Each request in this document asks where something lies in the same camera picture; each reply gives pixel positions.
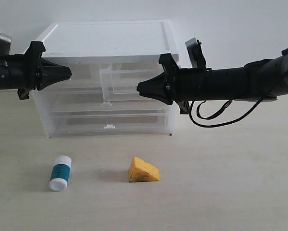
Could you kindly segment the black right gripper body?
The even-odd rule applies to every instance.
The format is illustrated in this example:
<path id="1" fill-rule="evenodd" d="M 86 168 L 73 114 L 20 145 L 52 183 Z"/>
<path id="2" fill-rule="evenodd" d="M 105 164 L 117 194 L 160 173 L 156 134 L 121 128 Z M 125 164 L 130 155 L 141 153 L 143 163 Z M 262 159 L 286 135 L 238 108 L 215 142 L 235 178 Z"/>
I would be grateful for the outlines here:
<path id="1" fill-rule="evenodd" d="M 189 101 L 207 100 L 204 92 L 204 84 L 211 73 L 206 68 L 203 54 L 191 54 L 193 68 L 179 68 L 170 53 L 161 54 L 159 63 L 165 73 L 165 91 L 170 95 L 170 101 L 174 101 L 180 114 L 187 115 L 190 112 Z"/>

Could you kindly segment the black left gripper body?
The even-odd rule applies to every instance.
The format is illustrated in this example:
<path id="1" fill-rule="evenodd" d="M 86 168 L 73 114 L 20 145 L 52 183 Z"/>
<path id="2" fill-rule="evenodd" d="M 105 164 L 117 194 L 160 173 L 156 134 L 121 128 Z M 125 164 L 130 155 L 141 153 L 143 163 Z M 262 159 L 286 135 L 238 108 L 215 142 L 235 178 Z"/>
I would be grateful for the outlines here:
<path id="1" fill-rule="evenodd" d="M 27 100 L 29 92 L 36 88 L 36 73 L 45 50 L 43 42 L 32 41 L 24 54 L 8 55 L 4 58 L 4 84 L 8 89 L 17 89 L 20 100 Z"/>

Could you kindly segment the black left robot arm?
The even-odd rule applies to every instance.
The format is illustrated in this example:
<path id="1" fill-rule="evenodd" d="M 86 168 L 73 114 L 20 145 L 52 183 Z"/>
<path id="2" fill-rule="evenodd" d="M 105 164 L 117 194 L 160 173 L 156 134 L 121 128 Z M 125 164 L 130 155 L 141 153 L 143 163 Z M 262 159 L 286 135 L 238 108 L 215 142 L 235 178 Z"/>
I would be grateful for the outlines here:
<path id="1" fill-rule="evenodd" d="M 32 41 L 24 54 L 1 55 L 0 90 L 17 89 L 18 98 L 27 100 L 32 90 L 70 79 L 70 68 L 43 59 L 45 51 L 43 42 Z"/>

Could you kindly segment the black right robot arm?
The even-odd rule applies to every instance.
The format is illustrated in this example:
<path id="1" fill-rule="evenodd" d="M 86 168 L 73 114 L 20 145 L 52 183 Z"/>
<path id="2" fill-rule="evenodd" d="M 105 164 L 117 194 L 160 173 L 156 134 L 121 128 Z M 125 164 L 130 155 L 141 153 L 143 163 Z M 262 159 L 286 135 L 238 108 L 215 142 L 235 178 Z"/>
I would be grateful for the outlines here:
<path id="1" fill-rule="evenodd" d="M 190 101 L 274 101 L 288 94 L 288 48 L 278 58 L 239 68 L 179 68 L 169 53 L 161 54 L 159 64 L 163 72 L 140 82 L 137 91 L 167 105 L 177 103 L 182 114 L 188 113 L 184 103 Z"/>

